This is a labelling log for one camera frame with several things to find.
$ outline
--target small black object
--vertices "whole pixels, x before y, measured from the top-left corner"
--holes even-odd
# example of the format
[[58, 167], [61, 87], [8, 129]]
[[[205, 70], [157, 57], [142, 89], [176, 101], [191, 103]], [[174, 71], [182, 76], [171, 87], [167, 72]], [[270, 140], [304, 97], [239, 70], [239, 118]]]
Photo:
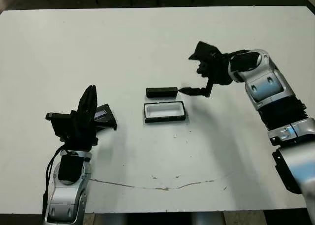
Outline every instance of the small black object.
[[147, 88], [147, 97], [176, 97], [177, 87]]
[[183, 121], [186, 111], [182, 101], [144, 104], [145, 123]]

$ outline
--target silver robot arm segment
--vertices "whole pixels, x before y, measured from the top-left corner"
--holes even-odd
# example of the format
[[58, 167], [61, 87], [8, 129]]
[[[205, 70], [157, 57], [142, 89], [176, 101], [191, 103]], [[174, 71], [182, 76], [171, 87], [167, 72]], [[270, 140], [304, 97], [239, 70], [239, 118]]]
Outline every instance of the silver robot arm segment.
[[315, 120], [301, 103], [269, 54], [252, 50], [235, 55], [228, 66], [230, 77], [245, 82], [246, 92], [268, 128], [273, 157], [286, 188], [302, 193], [315, 224]]
[[67, 154], [82, 158], [83, 165], [79, 179], [76, 182], [60, 180], [59, 163], [54, 170], [54, 191], [49, 199], [45, 214], [45, 225], [81, 225], [87, 201], [86, 188], [91, 178], [91, 153], [84, 151], [61, 151], [61, 156]]

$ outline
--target white table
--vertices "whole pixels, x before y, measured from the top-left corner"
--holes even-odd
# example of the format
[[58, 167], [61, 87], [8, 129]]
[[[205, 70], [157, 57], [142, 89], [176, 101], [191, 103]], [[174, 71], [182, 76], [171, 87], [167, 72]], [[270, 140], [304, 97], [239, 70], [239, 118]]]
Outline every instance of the white table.
[[274, 168], [276, 148], [244, 84], [215, 86], [211, 98], [178, 94], [186, 121], [144, 123], [146, 87], [205, 86], [187, 60], [199, 40], [267, 50], [315, 116], [315, 16], [305, 7], [5, 11], [0, 213], [41, 213], [44, 172], [61, 145], [45, 114], [76, 109], [89, 84], [118, 130], [93, 147], [86, 212], [305, 207]]

